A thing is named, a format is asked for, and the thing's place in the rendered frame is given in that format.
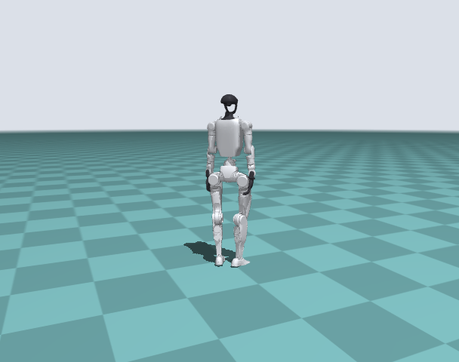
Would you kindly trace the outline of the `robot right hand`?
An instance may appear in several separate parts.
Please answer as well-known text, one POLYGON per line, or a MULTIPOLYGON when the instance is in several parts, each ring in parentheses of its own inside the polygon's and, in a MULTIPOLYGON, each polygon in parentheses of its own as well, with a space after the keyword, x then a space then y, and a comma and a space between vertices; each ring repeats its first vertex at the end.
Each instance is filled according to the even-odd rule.
POLYGON ((247 194, 250 192, 250 190, 251 190, 251 188, 252 188, 252 186, 253 186, 254 179, 255 179, 255 178, 254 178, 254 171, 251 171, 251 172, 249 173, 249 177, 248 177, 248 178, 250 179, 250 181, 249 181, 249 186, 247 187, 248 190, 247 190, 247 192, 243 192, 243 195, 247 195, 247 194))

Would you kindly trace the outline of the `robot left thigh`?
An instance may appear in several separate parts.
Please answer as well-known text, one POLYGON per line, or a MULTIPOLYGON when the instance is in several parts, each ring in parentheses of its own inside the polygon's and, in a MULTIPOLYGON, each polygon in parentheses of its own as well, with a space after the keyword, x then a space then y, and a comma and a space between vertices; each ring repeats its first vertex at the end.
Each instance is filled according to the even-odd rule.
POLYGON ((214 213, 214 222, 215 225, 218 225, 223 222, 222 214, 222 193, 223 193, 223 184, 220 181, 220 171, 212 173, 208 177, 208 182, 210 184, 210 194, 213 206, 214 213))

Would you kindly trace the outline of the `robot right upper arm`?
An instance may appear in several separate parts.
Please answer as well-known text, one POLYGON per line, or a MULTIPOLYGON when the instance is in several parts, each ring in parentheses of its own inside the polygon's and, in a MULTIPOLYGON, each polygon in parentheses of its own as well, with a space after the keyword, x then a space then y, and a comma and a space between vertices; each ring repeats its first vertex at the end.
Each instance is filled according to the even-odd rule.
POLYGON ((252 124, 250 121, 242 121, 239 120, 240 128, 244 131, 244 153, 251 154, 251 147, 252 147, 252 124))

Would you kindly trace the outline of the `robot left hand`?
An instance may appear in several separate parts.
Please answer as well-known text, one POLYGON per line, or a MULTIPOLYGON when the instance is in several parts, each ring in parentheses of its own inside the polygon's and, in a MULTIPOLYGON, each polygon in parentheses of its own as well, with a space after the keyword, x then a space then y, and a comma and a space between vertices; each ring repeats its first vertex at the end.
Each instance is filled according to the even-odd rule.
POLYGON ((210 190, 210 184, 209 184, 209 182, 208 182, 208 177, 209 177, 209 176, 210 176, 210 175, 209 175, 209 170, 206 170, 206 177, 207 177, 207 179, 206 179, 206 189, 210 192, 210 191, 211 191, 211 190, 210 190))

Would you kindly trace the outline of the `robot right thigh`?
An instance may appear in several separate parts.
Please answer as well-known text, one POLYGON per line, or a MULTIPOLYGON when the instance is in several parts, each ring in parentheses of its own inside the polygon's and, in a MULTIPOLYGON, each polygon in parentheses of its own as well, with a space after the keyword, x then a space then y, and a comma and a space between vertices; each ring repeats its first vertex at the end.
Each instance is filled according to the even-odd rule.
POLYGON ((233 222, 235 225, 239 226, 239 217, 241 215, 248 218, 249 210, 251 207, 251 190, 247 195, 243 195, 243 192, 247 192, 247 187, 249 186, 250 179, 248 175, 244 173, 236 173, 236 182, 239 185, 239 213, 233 217, 233 222))

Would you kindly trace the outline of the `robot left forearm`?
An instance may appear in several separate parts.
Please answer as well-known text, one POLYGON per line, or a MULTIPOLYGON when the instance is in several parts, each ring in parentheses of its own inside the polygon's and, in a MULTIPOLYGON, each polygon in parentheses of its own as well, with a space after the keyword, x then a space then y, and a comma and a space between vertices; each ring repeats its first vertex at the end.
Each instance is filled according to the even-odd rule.
MULTIPOLYGON (((215 155, 214 154, 210 154, 208 153, 207 151, 207 165, 206 165, 206 170, 209 170, 209 175, 211 175, 213 172, 214 172, 214 159, 215 159, 215 155)), ((206 171, 205 171, 206 173, 206 171)))

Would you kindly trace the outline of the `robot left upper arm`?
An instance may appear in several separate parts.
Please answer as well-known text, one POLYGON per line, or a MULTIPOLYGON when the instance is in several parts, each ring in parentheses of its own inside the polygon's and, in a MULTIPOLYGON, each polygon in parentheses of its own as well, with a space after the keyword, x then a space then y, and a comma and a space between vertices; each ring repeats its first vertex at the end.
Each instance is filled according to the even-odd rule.
POLYGON ((215 123, 216 121, 212 121, 208 123, 208 153, 217 153, 217 146, 215 145, 216 142, 216 134, 215 134, 215 123))

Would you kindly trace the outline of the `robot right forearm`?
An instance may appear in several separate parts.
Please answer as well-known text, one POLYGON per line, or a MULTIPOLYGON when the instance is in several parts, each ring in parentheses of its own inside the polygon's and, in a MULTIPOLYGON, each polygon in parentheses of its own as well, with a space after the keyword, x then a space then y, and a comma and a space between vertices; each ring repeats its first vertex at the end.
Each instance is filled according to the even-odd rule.
MULTIPOLYGON (((255 170, 255 162, 254 162, 254 146, 251 147, 251 155, 246 156, 247 159, 247 166, 248 166, 248 175, 251 171, 255 170)), ((254 171, 254 176, 255 176, 255 171, 254 171)))

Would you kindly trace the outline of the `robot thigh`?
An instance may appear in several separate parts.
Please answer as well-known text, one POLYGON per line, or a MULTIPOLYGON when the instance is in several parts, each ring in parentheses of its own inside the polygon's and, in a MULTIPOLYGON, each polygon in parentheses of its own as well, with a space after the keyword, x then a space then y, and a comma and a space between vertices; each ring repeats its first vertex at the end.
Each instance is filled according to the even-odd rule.
POLYGON ((213 206, 214 213, 214 222, 215 225, 218 225, 223 222, 222 214, 222 193, 223 193, 223 184, 220 181, 220 171, 212 173, 208 177, 208 182, 210 184, 210 194, 213 206))
POLYGON ((243 192, 247 192, 247 187, 249 186, 250 179, 248 175, 244 173, 236 173, 236 182, 239 185, 239 213, 233 217, 233 222, 235 225, 239 226, 239 217, 241 215, 248 218, 249 210, 251 207, 251 190, 247 195, 243 195, 243 192))

